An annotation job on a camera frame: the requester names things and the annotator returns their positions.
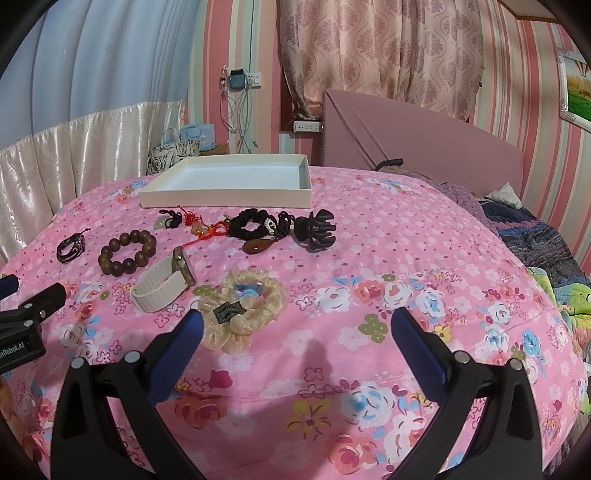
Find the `picture frame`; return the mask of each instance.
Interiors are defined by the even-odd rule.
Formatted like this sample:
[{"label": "picture frame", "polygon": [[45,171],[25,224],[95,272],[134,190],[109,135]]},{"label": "picture frame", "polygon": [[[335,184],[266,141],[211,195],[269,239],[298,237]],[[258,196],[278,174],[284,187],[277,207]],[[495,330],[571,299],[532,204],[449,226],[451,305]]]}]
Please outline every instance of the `picture frame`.
[{"label": "picture frame", "polygon": [[558,48],[560,118],[591,132],[591,69],[583,56]]}]

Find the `power strip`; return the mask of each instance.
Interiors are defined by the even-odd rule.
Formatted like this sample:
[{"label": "power strip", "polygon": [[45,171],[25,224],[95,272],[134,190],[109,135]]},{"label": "power strip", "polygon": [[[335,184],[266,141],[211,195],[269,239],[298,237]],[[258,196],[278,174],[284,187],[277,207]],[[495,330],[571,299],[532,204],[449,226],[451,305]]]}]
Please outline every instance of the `power strip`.
[{"label": "power strip", "polygon": [[322,130],[322,124],[320,122],[310,121],[294,121],[294,132],[320,132]]}]

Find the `patterned quilt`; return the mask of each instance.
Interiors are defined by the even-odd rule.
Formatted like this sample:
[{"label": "patterned quilt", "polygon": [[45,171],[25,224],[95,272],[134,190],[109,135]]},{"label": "patterned quilt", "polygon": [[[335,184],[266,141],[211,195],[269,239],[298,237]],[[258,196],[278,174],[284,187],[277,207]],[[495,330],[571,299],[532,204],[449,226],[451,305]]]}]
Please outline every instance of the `patterned quilt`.
[{"label": "patterned quilt", "polygon": [[591,287],[558,230],[538,220],[525,208],[516,210],[491,201],[481,202],[481,205],[509,250],[526,267],[544,269],[552,288],[572,283]]},{"label": "patterned quilt", "polygon": [[[194,239],[184,225],[155,229],[158,209],[140,208],[137,191],[150,177],[110,183],[76,199],[10,260],[3,272],[16,273],[21,289],[2,308],[55,281],[68,292],[66,305],[43,324],[45,357],[6,375],[45,470],[72,358],[105,364],[143,350],[229,270],[248,268],[281,280],[286,308],[253,335],[247,352],[200,347],[171,398],[157,407],[208,479],[376,480],[394,471],[437,411],[390,335],[391,313],[400,306],[452,351],[491,364],[522,360],[549,463],[574,423],[587,379],[560,312],[527,269],[470,213],[420,180],[338,168],[310,172],[313,209],[335,214],[333,247],[311,254],[288,237],[247,256],[237,239],[196,243],[187,255],[197,287],[160,312],[139,312],[129,298],[142,269],[113,278],[97,265],[101,247],[133,228],[156,235],[150,262]],[[193,210],[214,223],[240,209]],[[86,227],[86,252],[59,264],[57,244]],[[125,254],[122,249],[114,259]],[[483,405],[474,403],[445,468],[463,457]],[[147,465],[121,407],[113,408],[130,457]]]}]

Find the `white watch strap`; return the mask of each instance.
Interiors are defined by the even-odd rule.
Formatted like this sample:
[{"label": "white watch strap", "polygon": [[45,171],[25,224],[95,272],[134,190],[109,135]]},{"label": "white watch strap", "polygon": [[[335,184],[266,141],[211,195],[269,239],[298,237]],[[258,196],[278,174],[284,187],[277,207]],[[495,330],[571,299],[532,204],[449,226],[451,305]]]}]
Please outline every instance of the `white watch strap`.
[{"label": "white watch strap", "polygon": [[179,271],[173,273],[172,255],[150,267],[129,290],[134,305],[143,312],[157,312],[172,303],[187,288]]}]

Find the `pillow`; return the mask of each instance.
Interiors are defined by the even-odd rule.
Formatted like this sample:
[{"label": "pillow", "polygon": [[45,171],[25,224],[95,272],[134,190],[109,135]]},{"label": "pillow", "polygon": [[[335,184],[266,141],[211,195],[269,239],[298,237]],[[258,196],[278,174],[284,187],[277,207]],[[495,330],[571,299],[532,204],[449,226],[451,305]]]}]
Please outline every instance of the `pillow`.
[{"label": "pillow", "polygon": [[509,184],[509,182],[505,183],[500,190],[495,190],[494,192],[490,192],[488,195],[485,196],[486,199],[494,200],[495,202],[504,203],[509,207],[513,207],[515,209],[520,209],[523,205],[521,204],[521,200],[513,190],[513,187]]}]

